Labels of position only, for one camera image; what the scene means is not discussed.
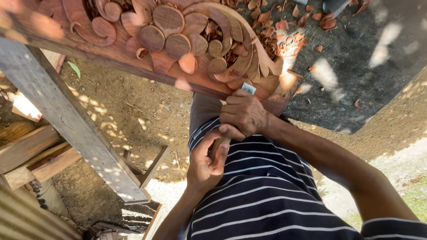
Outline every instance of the navy striped shirt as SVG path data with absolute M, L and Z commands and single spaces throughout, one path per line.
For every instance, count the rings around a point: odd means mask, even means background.
M 189 151 L 220 124 L 216 117 L 196 129 Z M 224 176 L 195 208 L 187 239 L 427 240 L 427 224 L 372 219 L 359 233 L 325 207 L 306 161 L 271 139 L 253 135 L 231 141 Z

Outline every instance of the corrugated metal sheet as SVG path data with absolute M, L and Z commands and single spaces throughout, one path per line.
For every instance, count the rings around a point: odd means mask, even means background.
M 40 208 L 25 188 L 14 191 L 0 181 L 0 240 L 81 240 L 65 220 Z

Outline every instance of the grass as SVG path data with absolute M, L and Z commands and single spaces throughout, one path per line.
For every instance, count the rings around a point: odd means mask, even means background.
M 417 177 L 405 188 L 405 192 L 402 199 L 422 222 L 427 222 L 427 176 Z M 362 219 L 357 210 L 349 211 L 343 220 L 360 231 Z

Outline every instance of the hand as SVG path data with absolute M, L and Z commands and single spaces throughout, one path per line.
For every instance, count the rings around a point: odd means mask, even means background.
M 208 149 L 221 137 L 216 129 L 206 133 L 200 143 L 191 151 L 190 167 L 187 172 L 187 189 L 204 196 L 215 187 L 224 175 L 224 164 L 230 144 L 222 142 L 215 153 L 215 159 L 208 157 Z
M 269 115 L 254 95 L 239 89 L 228 96 L 227 105 L 222 106 L 219 130 L 230 138 L 242 141 L 253 134 L 263 133 Z

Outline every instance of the person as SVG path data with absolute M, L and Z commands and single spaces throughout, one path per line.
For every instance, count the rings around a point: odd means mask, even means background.
M 243 90 L 226 102 L 194 94 L 187 188 L 153 239 L 427 240 L 427 224 L 378 169 L 266 112 Z M 221 134 L 233 140 L 210 159 Z M 310 165 L 351 193 L 361 232 L 325 207 Z

